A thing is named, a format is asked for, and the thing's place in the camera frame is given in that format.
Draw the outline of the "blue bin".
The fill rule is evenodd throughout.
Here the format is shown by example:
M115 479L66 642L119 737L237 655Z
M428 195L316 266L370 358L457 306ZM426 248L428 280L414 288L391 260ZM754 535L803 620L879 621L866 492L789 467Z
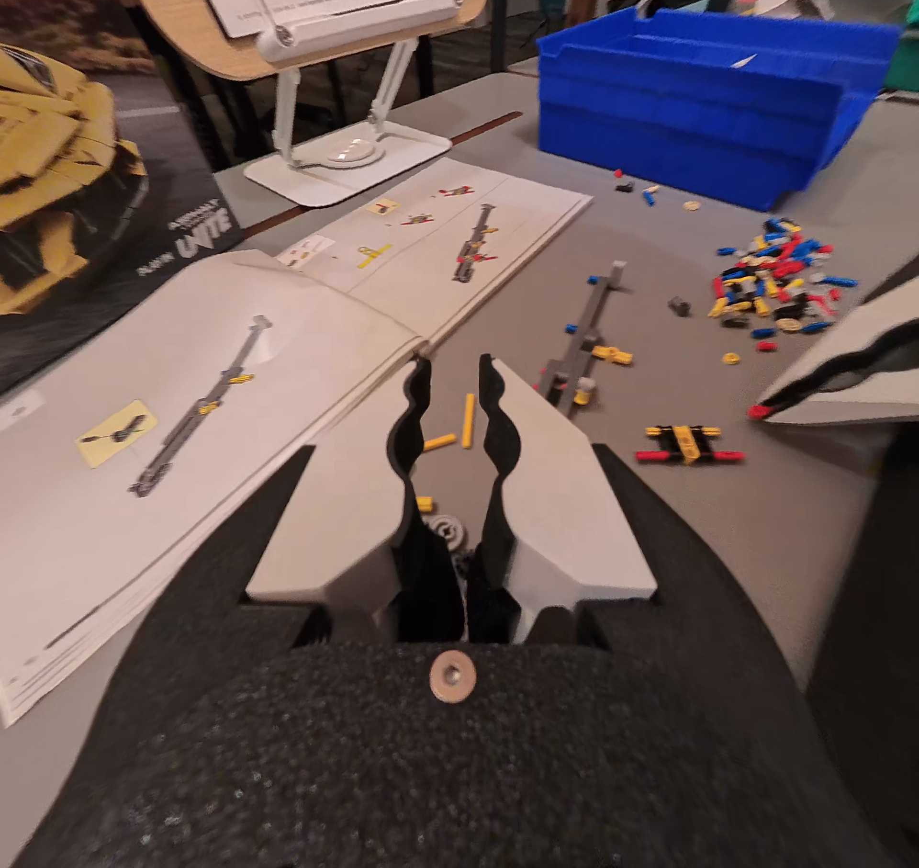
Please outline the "blue bin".
M766 212L845 147L901 36L883 24L610 13L538 40L538 146Z

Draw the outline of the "wooden board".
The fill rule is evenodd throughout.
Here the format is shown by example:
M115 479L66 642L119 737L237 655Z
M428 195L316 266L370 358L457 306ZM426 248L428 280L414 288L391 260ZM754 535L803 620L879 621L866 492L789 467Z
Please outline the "wooden board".
M326 50L301 55L277 65L261 58L254 36L227 37L207 0L137 1L167 42L198 68L222 79L248 82L272 77L286 68L310 67L386 47L413 36L438 36L461 30L483 12L487 0L464 0L455 15L442 23L413 30L391 29L378 37L340 42Z

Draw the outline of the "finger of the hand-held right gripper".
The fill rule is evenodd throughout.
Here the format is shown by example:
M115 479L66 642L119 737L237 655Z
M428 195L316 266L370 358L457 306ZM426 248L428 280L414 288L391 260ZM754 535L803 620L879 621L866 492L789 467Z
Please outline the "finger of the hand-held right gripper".
M876 372L918 371L918 279L853 309L764 391L759 402L782 410L817 391L841 390Z
M770 424L835 426L916 422L918 371L876 372L841 390L817 391L767 417Z

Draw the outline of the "clear clip bar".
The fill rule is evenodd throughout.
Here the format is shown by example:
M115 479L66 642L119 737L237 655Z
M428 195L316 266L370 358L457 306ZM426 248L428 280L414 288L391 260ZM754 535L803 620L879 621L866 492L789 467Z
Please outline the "clear clip bar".
M327 14L292 24L278 24L256 39L259 57L275 69L297 61L333 56L351 45L376 48L416 37L427 28L448 23L464 0L396 0L381 5Z

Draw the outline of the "dark box with yellow car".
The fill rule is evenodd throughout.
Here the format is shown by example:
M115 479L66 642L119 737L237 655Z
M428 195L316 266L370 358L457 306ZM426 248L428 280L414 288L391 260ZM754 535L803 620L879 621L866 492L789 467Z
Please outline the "dark box with yellow car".
M190 73L125 0L1 0L1 389L243 231Z

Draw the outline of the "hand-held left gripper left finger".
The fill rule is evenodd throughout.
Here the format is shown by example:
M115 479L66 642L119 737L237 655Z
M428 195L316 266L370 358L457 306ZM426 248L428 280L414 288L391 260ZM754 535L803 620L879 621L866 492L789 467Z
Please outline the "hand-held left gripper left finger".
M431 362L409 360L323 435L247 585L252 602L389 606L394 551L417 516Z

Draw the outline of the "white metal stand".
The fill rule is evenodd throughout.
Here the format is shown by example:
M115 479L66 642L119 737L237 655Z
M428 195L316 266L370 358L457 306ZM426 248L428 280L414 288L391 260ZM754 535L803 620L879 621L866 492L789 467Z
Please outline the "white metal stand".
M451 150L449 139L389 121L418 44L412 38L393 46L364 121L301 144L293 141L293 125L302 70L281 70L272 131L275 152L245 166L244 177L294 204L318 209L341 203Z

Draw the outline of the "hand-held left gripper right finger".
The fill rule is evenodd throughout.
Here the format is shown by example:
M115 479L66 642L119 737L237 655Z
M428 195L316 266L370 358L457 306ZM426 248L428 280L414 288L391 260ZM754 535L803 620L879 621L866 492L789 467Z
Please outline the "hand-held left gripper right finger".
M496 473L479 546L486 585L520 609L651 598L657 581L588 437L488 354L479 403Z

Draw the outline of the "heap of small mixed parts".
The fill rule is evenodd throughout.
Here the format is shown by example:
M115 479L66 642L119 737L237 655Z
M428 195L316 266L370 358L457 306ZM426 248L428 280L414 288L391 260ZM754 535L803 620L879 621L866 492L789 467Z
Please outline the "heap of small mixed parts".
M784 217L764 221L744 246L714 251L721 266L710 288L706 318L745 331L754 341L779 335L818 336L841 316L844 299L861 283L833 270L835 248Z

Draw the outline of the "open instruction booklet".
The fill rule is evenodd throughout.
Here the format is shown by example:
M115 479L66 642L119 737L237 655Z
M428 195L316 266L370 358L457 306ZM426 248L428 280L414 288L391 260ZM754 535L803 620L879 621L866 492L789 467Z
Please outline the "open instruction booklet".
M278 256L185 268L2 405L2 726L274 469L441 343L592 196L452 158Z

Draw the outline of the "pile of dark beams and wheels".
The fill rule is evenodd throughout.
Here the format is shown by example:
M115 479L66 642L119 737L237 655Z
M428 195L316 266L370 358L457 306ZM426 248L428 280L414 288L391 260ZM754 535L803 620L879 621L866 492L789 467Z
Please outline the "pile of dark beams and wheels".
M428 529L445 541L457 577L467 579L474 551L468 546L467 531L459 518L449 514L429 514L423 516L423 521Z

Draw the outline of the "long grey black beam assembly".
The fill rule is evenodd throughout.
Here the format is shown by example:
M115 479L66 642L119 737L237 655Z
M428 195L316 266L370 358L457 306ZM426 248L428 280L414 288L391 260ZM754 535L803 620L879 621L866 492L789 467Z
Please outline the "long grey black beam assembly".
M587 304L577 323L568 324L565 332L570 341L560 359L549 360L541 371L534 389L550 402L564 417L579 406L586 406L593 397L594 380L590 368L594 361L631 367L632 354L603 342L598 327L609 295L621 287L626 262L615 260L605 275L592 275L592 288Z

